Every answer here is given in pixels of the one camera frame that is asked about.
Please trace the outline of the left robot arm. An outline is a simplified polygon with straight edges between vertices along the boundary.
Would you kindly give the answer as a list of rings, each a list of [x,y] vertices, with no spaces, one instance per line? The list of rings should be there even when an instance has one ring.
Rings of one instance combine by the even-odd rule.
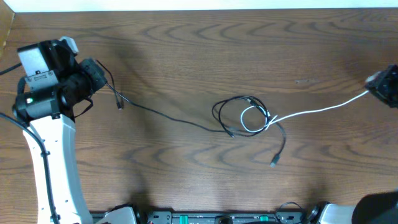
[[[92,223],[75,158],[73,107],[91,102],[105,86],[104,71],[93,59],[77,62],[70,37],[46,40],[17,50],[26,75],[19,80],[12,107],[23,125],[34,165],[38,223]]]

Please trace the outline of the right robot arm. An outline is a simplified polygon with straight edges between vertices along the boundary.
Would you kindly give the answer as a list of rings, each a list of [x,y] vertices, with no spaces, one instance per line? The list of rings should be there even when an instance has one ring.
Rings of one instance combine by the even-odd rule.
[[[397,108],[397,65],[390,65],[368,77],[365,89],[387,106]],[[366,195],[355,206],[321,203],[313,209],[306,222],[397,224],[397,191]]]

